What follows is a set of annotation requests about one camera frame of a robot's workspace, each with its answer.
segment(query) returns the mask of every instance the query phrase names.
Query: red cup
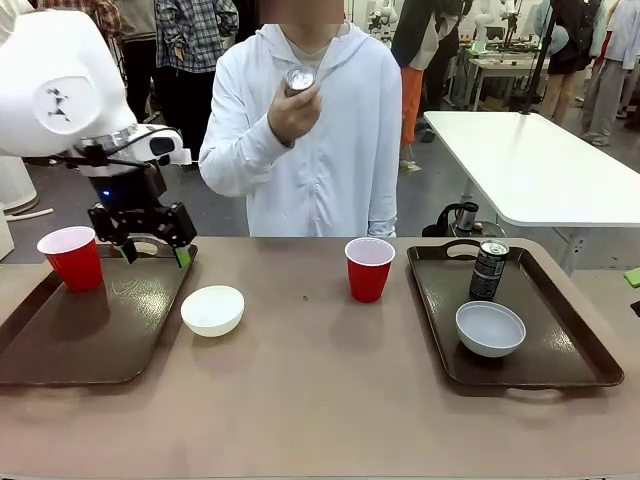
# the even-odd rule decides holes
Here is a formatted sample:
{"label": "red cup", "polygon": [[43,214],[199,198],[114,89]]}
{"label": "red cup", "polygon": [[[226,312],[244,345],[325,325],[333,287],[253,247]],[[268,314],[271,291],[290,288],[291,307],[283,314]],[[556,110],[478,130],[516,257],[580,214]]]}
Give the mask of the red cup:
{"label": "red cup", "polygon": [[387,283],[395,249],[384,240],[357,238],[344,249],[349,269],[351,296],[362,303],[380,299]]}
{"label": "red cup", "polygon": [[63,228],[40,240],[37,248],[72,292],[91,290],[102,283],[96,232],[92,228]]}

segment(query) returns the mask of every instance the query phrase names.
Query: can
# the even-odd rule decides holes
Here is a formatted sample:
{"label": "can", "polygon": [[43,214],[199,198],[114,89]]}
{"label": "can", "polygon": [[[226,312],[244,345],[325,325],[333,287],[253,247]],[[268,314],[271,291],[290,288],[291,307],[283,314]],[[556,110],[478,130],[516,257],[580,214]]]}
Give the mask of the can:
{"label": "can", "polygon": [[284,76],[284,94],[294,97],[309,90],[316,83],[316,71],[307,65],[296,65]]}
{"label": "can", "polygon": [[482,300],[495,297],[508,254],[509,246],[499,240],[484,240],[480,243],[469,285],[469,294],[472,297]]}

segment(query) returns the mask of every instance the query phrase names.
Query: brown tray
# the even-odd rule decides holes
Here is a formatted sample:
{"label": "brown tray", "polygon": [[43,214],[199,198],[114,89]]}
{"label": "brown tray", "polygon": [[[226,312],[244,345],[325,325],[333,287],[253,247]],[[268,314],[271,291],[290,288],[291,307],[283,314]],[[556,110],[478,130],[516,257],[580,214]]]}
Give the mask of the brown tray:
{"label": "brown tray", "polygon": [[166,251],[128,265],[100,247],[103,285],[73,294],[51,273],[2,324],[0,385],[123,383],[147,366],[189,268]]}
{"label": "brown tray", "polygon": [[468,350],[456,332],[456,311],[469,296],[475,256],[450,256],[455,240],[441,247],[412,247],[409,263],[447,374],[472,386],[522,389],[611,387],[624,372],[567,299],[524,248],[511,247],[494,298],[517,313],[527,327],[523,345],[499,359]]}

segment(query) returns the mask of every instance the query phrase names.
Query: white bowl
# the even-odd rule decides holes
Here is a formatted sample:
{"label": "white bowl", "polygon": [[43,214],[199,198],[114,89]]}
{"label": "white bowl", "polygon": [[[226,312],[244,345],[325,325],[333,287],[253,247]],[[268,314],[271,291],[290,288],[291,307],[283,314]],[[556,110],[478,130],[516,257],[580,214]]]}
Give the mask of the white bowl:
{"label": "white bowl", "polygon": [[235,288],[205,287],[182,303],[182,320],[196,335],[219,337],[236,328],[244,313],[244,297]]}
{"label": "white bowl", "polygon": [[493,302],[469,302],[456,312],[462,343],[483,357],[498,358],[514,352],[527,336],[520,317]]}

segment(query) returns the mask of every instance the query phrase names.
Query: robot logo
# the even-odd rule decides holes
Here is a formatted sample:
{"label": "robot logo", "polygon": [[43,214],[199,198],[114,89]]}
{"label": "robot logo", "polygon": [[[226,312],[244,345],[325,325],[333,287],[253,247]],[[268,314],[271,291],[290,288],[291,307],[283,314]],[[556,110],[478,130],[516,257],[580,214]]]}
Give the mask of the robot logo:
{"label": "robot logo", "polygon": [[53,110],[52,112],[48,112],[49,116],[62,116],[64,117],[64,119],[67,122],[71,122],[71,120],[69,120],[69,117],[67,116],[67,114],[64,112],[64,110],[62,110],[62,108],[60,108],[60,106],[62,105],[62,103],[65,100],[68,100],[69,97],[66,95],[62,95],[62,93],[60,93],[60,90],[58,90],[57,88],[50,88],[49,90],[47,90],[47,93],[49,95],[53,95],[53,98],[55,99],[56,102],[56,108],[55,110]]}

